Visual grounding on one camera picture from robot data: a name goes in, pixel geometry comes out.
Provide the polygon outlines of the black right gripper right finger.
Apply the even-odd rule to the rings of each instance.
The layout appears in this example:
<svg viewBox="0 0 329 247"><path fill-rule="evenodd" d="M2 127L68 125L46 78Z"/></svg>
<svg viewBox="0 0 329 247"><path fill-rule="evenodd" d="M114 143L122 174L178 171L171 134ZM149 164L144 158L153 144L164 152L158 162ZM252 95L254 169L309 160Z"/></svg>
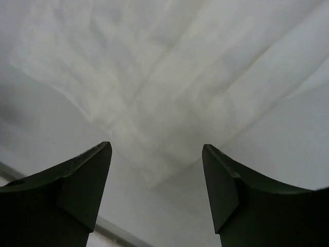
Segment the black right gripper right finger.
<svg viewBox="0 0 329 247"><path fill-rule="evenodd" d="M202 160L222 246L328 246L327 188L276 181L209 144Z"/></svg>

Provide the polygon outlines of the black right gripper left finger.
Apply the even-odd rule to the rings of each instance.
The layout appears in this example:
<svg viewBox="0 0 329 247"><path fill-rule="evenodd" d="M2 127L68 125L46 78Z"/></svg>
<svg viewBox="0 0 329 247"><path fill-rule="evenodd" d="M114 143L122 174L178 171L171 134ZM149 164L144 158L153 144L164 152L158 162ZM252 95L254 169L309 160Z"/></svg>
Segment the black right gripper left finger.
<svg viewBox="0 0 329 247"><path fill-rule="evenodd" d="M102 142L1 187L1 246L86 246L111 163Z"/></svg>

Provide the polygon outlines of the white pleated skirt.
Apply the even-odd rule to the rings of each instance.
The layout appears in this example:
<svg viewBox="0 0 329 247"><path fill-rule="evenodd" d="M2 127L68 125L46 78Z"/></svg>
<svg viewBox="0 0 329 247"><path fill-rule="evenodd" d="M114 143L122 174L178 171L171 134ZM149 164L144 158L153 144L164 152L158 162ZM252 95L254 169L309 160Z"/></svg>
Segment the white pleated skirt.
<svg viewBox="0 0 329 247"><path fill-rule="evenodd" d="M153 187L323 83L328 1L33 1L10 64Z"/></svg>

